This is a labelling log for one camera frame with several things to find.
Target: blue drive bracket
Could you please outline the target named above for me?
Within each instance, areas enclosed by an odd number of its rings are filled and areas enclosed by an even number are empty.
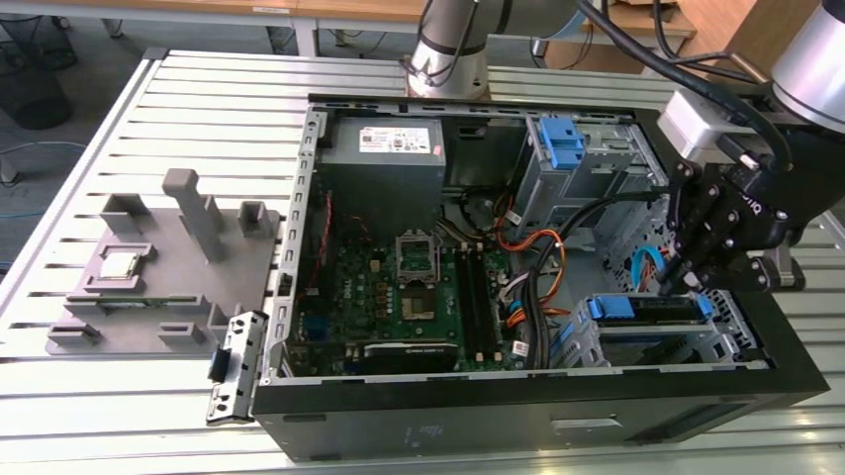
[[[540,139],[551,155],[555,170],[572,170],[583,158],[583,135],[571,119],[540,118]]]
[[[631,301],[623,296],[600,296],[587,302],[592,320],[602,319],[631,319],[634,315],[634,307]]]

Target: table leg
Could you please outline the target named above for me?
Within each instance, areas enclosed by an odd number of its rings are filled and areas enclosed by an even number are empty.
[[[105,28],[105,33],[110,38],[122,37],[122,31],[120,28],[122,27],[122,20],[113,20],[109,18],[101,18],[100,22],[102,23],[102,27]]]
[[[300,56],[319,56],[319,30],[313,18],[293,17],[293,30],[296,31],[296,46]]]
[[[333,45],[339,48],[348,46],[348,43],[345,42],[345,30],[333,31]]]

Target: power supply label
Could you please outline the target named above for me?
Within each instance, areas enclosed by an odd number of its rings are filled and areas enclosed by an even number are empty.
[[[431,153],[427,129],[365,127],[360,130],[360,151],[369,153]]]

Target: orange wire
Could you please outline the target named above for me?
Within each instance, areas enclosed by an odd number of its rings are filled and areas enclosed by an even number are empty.
[[[511,200],[507,204],[508,211],[511,210],[512,206],[513,206],[513,198],[511,197]],[[553,282],[551,283],[551,287],[548,288],[548,291],[544,293],[544,296],[540,298],[540,305],[544,305],[548,302],[548,300],[551,300],[551,297],[553,297],[553,295],[556,294],[556,290],[559,289],[559,284],[563,281],[563,272],[566,270],[566,249],[563,247],[563,239],[559,238],[559,234],[553,230],[539,230],[539,231],[533,231],[528,235],[528,237],[525,237],[525,239],[523,239],[523,241],[519,243],[504,242],[504,239],[501,238],[501,225],[504,224],[505,215],[507,213],[503,214],[496,220],[496,241],[499,242],[499,246],[501,246],[505,250],[511,252],[520,252],[525,250],[528,247],[531,247],[531,245],[533,245],[533,243],[536,242],[539,238],[541,238],[543,236],[548,236],[549,238],[555,240],[556,246],[559,248],[559,271],[556,272],[556,275],[553,276]],[[566,312],[564,314],[552,313],[551,315],[568,315],[568,312],[566,310],[543,309],[544,313],[547,313],[547,311]],[[511,315],[511,317],[505,320],[505,324],[508,327],[512,327],[517,322],[520,322],[524,319],[525,319],[525,313],[523,309],[519,309],[513,313],[513,315]]]

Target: ram slot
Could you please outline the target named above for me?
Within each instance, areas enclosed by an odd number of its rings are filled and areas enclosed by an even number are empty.
[[[483,358],[479,347],[477,318],[475,317],[475,300],[472,299],[472,285],[469,282],[469,254],[455,253],[453,267],[457,274],[457,304],[460,306],[460,321],[463,324],[463,354],[467,359]]]
[[[489,305],[489,280],[481,253],[472,250],[468,262],[477,346],[483,357],[493,358],[497,353],[496,330],[493,327],[492,307]]]

